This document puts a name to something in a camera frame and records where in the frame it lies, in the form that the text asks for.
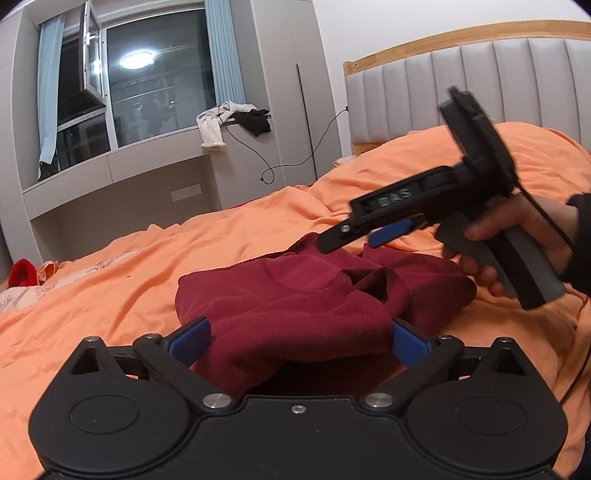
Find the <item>black handle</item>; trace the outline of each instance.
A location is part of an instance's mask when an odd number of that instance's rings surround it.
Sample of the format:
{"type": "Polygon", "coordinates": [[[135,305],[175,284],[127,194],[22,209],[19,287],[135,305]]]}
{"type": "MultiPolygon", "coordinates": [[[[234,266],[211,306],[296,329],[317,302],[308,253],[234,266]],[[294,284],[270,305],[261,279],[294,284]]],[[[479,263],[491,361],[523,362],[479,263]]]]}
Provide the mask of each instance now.
{"type": "Polygon", "coordinates": [[[536,241],[521,227],[501,232],[485,242],[472,242],[464,234],[470,220],[464,213],[445,219],[435,238],[461,254],[492,265],[510,298],[517,297],[524,310],[540,307],[566,293],[552,265],[536,241]]]}

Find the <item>white towel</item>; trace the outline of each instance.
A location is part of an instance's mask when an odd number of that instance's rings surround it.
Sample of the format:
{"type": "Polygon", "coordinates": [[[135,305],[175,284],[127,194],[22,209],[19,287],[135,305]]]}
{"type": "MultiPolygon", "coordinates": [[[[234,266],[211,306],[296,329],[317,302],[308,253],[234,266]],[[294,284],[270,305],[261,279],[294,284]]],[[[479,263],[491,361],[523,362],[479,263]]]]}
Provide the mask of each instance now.
{"type": "Polygon", "coordinates": [[[211,110],[206,110],[197,116],[197,125],[203,138],[201,148],[204,150],[225,147],[222,140],[220,125],[227,121],[236,112],[250,112],[256,110],[254,105],[239,105],[234,102],[226,102],[211,110]]]}

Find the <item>black sleeve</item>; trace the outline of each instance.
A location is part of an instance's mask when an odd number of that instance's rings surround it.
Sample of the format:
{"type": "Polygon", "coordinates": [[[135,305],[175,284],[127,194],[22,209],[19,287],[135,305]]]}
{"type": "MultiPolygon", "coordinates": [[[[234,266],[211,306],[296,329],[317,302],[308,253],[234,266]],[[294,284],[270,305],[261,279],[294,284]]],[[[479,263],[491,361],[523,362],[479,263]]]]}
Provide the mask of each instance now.
{"type": "Polygon", "coordinates": [[[573,256],[560,279],[591,295],[591,193],[575,195],[567,204],[579,210],[579,226],[573,256]]]}

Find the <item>window glass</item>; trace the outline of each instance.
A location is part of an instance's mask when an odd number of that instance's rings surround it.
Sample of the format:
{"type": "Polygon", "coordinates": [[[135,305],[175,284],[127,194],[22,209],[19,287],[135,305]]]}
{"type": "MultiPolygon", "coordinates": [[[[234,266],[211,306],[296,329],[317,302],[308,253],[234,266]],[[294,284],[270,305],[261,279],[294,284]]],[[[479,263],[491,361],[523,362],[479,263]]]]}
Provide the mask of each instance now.
{"type": "Polygon", "coordinates": [[[99,27],[92,14],[88,16],[88,34],[86,40],[87,54],[87,76],[88,84],[101,98],[103,96],[103,87],[101,82],[102,65],[100,63],[100,37],[99,27]]]}
{"type": "Polygon", "coordinates": [[[57,156],[62,170],[110,149],[104,113],[57,133],[57,156]]]}
{"type": "Polygon", "coordinates": [[[195,125],[215,106],[204,10],[110,28],[107,51],[120,147],[195,125]]]}
{"type": "Polygon", "coordinates": [[[80,89],[79,38],[78,35],[70,37],[61,47],[57,124],[102,107],[101,103],[80,89]]]}

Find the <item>red fabric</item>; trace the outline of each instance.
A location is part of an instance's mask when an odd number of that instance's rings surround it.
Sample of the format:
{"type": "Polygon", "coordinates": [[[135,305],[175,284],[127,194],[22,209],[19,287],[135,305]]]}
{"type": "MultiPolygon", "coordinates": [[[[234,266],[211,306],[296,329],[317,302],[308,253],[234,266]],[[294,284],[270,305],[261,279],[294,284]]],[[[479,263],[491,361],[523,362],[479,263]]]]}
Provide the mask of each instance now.
{"type": "Polygon", "coordinates": [[[34,287],[37,285],[37,269],[29,260],[21,258],[10,269],[8,287],[34,287]]]}
{"type": "Polygon", "coordinates": [[[316,236],[181,277],[181,323],[205,315],[212,325],[196,372],[235,398],[263,383],[266,393],[359,396],[397,365],[393,317],[435,334],[476,294],[451,261],[368,245],[359,257],[322,255],[316,236]]]}

